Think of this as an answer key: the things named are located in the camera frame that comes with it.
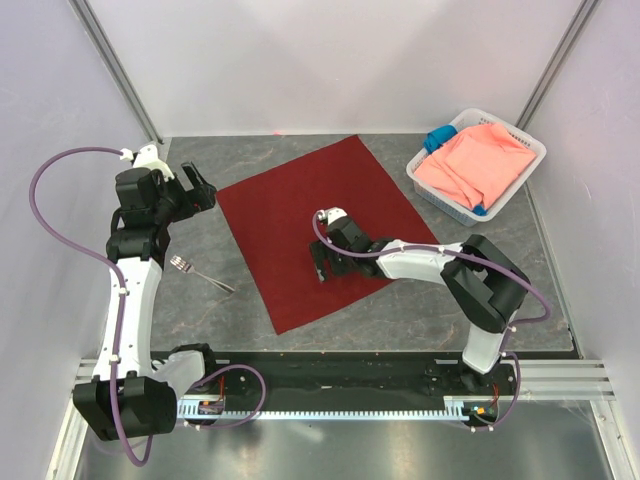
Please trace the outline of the silver metal fork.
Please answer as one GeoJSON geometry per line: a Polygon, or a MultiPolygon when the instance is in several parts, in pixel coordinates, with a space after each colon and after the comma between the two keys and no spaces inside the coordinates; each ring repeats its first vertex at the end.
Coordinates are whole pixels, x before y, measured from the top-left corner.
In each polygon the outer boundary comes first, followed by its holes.
{"type": "Polygon", "coordinates": [[[196,275],[199,278],[204,279],[214,287],[224,291],[227,294],[233,294],[235,292],[235,289],[230,285],[220,280],[214,279],[208,275],[205,275],[204,273],[197,270],[191,262],[183,259],[178,255],[174,255],[171,257],[170,264],[182,273],[196,275]]]}

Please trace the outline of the dark red cloth napkin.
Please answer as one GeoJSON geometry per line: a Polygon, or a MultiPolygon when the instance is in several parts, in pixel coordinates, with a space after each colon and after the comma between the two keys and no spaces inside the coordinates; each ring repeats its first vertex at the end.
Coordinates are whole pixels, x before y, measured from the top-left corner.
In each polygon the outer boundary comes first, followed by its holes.
{"type": "Polygon", "coordinates": [[[319,280],[309,245],[318,210],[344,209],[367,234],[437,239],[357,136],[220,190],[217,201],[277,334],[337,312],[387,286],[359,273],[319,280]]]}

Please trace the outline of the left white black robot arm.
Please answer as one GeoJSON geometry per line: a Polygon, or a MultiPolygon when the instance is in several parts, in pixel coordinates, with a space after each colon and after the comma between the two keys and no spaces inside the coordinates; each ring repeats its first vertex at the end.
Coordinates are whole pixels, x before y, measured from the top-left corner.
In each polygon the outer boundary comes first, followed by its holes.
{"type": "Polygon", "coordinates": [[[114,211],[106,258],[111,296],[104,340],[91,379],[73,391],[73,403],[102,441],[169,433],[180,398],[191,388],[208,393],[219,382],[208,344],[171,350],[155,367],[150,347],[152,315],[164,272],[171,224],[216,204],[216,189],[195,165],[182,169],[192,184],[150,166],[133,167],[115,178],[114,211]]]}

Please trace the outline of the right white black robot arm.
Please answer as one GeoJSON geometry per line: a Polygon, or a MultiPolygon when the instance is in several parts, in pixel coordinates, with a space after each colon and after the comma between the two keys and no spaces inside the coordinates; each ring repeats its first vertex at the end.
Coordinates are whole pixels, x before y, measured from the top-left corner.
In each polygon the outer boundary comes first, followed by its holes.
{"type": "Polygon", "coordinates": [[[508,324],[527,295],[529,278],[491,241],[477,234],[447,245],[372,240],[336,207],[316,212],[312,227],[317,240],[309,248],[322,282],[357,272],[447,287],[470,322],[457,371],[459,384],[477,394],[493,383],[508,324]]]}

